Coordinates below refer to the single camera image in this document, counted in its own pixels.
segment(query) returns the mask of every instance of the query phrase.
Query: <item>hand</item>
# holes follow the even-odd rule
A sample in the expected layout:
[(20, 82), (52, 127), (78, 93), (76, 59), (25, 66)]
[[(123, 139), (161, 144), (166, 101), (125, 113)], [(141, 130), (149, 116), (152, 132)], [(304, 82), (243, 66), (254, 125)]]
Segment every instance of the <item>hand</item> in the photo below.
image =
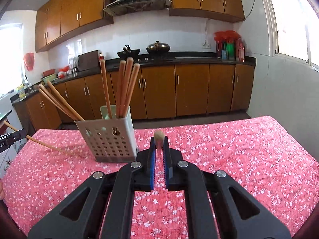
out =
[(0, 181), (0, 199), (4, 199), (4, 198), (5, 198), (5, 194), (4, 194), (4, 190), (2, 186), (2, 181)]

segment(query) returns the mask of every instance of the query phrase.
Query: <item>red plastic bag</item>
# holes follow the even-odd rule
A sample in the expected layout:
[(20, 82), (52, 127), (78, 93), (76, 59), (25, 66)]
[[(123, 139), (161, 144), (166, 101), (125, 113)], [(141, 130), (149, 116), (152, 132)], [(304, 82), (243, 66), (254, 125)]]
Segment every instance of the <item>red plastic bag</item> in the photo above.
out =
[(23, 57), (23, 62), (28, 71), (33, 70), (34, 67), (34, 53), (27, 53)]

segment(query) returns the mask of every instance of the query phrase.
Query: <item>triangular cutout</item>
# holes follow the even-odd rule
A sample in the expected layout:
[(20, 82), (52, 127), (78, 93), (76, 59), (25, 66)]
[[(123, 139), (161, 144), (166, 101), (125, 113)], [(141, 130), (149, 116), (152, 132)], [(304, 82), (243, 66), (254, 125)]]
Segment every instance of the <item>triangular cutout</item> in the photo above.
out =
[(90, 188), (86, 188), (85, 190), (83, 190), (70, 204), (68, 204), (60, 212), (60, 215), (72, 221), (78, 220), (89, 193), (90, 193)]
[(236, 204), (240, 218), (249, 219), (259, 214), (259, 209), (249, 201), (244, 195), (240, 194), (234, 187), (229, 187), (230, 194)]

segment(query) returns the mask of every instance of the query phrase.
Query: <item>wall socket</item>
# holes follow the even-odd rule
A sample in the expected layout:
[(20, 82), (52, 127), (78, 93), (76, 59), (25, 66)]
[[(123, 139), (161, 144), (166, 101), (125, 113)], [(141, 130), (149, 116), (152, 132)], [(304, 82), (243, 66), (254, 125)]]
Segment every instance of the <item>wall socket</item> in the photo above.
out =
[(203, 43), (203, 44), (202, 44), (202, 48), (211, 49), (212, 47), (211, 47), (210, 44)]

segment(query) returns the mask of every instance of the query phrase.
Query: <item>window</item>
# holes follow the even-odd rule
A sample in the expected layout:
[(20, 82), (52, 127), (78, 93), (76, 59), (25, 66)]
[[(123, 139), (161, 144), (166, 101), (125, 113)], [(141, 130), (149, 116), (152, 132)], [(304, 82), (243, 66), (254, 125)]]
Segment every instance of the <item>window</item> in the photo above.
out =
[(309, 0), (271, 0), (276, 53), (319, 65), (319, 18)]
[(22, 24), (0, 26), (0, 97), (22, 84)]

